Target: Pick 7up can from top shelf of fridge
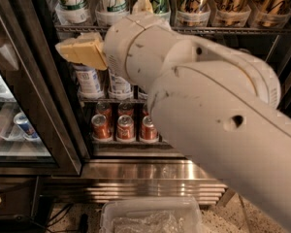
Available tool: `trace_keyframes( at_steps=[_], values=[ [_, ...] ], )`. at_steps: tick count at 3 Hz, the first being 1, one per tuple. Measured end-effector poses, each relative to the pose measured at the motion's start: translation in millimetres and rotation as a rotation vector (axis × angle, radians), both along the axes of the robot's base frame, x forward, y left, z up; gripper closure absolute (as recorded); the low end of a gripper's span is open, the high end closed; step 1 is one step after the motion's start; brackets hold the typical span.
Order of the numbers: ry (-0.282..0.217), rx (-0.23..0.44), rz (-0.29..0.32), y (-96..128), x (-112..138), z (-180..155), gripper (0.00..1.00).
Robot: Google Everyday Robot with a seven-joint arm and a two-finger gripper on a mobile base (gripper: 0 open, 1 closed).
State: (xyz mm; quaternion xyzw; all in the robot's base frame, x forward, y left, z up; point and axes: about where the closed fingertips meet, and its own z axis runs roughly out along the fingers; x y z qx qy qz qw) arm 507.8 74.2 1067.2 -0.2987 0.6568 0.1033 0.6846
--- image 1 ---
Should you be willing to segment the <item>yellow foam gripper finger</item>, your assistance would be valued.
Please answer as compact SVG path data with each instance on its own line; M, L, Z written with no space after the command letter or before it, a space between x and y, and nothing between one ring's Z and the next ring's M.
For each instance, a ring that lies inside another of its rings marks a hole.
M104 41L98 32L82 33L55 45L57 52L68 62L105 71L108 68L103 53Z
M153 7L150 0L137 0L133 6L132 13L137 14L141 12L153 13Z

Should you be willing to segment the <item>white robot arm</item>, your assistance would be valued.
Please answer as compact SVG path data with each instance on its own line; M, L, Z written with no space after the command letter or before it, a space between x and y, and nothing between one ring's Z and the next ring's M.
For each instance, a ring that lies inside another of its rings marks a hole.
M159 134L291 233L291 118L265 61L179 34L135 10L104 37L84 33L55 46L67 61L112 70L147 95Z

